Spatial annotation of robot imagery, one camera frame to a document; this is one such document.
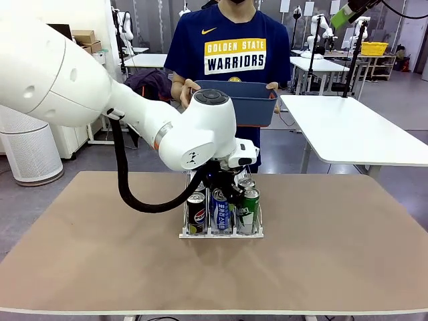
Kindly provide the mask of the person's right hand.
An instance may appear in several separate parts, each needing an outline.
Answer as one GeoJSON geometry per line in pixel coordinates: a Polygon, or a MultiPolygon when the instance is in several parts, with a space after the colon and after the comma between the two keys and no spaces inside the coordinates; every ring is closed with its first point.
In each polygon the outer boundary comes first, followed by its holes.
{"type": "Polygon", "coordinates": [[[182,89],[181,89],[181,95],[180,95],[180,101],[181,101],[181,106],[186,109],[189,107],[189,104],[191,102],[191,96],[193,92],[196,92],[198,90],[200,90],[201,87],[196,84],[194,81],[190,80],[190,79],[186,79],[182,89]]]}

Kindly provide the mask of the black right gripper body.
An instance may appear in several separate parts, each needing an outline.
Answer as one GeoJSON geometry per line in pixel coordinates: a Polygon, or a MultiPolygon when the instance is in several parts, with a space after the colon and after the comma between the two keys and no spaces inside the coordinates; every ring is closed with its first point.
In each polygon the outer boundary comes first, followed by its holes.
{"type": "Polygon", "coordinates": [[[381,0],[348,0],[347,4],[343,7],[347,22],[353,23],[363,13],[378,5],[380,2],[381,0]]]}

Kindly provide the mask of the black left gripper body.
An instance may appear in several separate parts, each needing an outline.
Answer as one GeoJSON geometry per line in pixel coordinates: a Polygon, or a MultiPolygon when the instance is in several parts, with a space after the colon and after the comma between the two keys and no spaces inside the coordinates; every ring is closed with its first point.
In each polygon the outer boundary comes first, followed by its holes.
{"type": "Polygon", "coordinates": [[[235,184],[234,173],[223,170],[217,161],[210,160],[201,169],[204,172],[202,182],[209,189],[224,189],[235,184]]]}

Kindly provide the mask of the person's left hand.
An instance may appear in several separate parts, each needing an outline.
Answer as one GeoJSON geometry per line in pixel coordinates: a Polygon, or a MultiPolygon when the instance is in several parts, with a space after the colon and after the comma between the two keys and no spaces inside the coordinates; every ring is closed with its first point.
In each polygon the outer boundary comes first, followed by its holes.
{"type": "MultiPolygon", "coordinates": [[[[278,91],[279,85],[277,82],[271,82],[269,84],[266,85],[266,89],[267,90],[273,90],[275,93],[278,91]]],[[[280,105],[278,102],[276,102],[275,108],[274,108],[274,112],[276,114],[280,113],[280,105]]]]}

